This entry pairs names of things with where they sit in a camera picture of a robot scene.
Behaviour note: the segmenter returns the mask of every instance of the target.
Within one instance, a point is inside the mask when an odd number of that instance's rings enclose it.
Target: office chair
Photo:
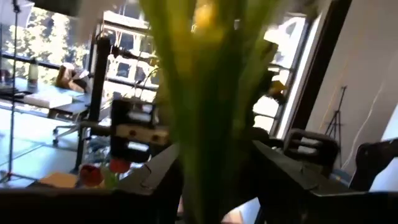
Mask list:
[[[75,70],[75,67],[70,63],[64,63],[61,65],[60,70],[58,72],[58,76],[55,81],[55,86],[59,87],[59,88],[65,88],[65,89],[69,89],[69,90],[79,91],[82,93],[90,92],[91,85],[90,85],[90,79],[88,78],[88,76],[87,75],[84,77],[76,77],[76,76],[77,76],[77,72]],[[53,130],[53,135],[54,135],[53,144],[57,145],[58,139],[60,137],[63,137],[68,134],[74,133],[75,131],[78,131],[78,123],[82,119],[82,116],[84,116],[84,114],[76,114],[74,116],[65,116],[62,114],[57,114],[56,117],[58,119],[72,121],[73,124],[56,126]],[[60,128],[66,128],[68,130],[61,134],[58,134],[58,129],[60,129]]]

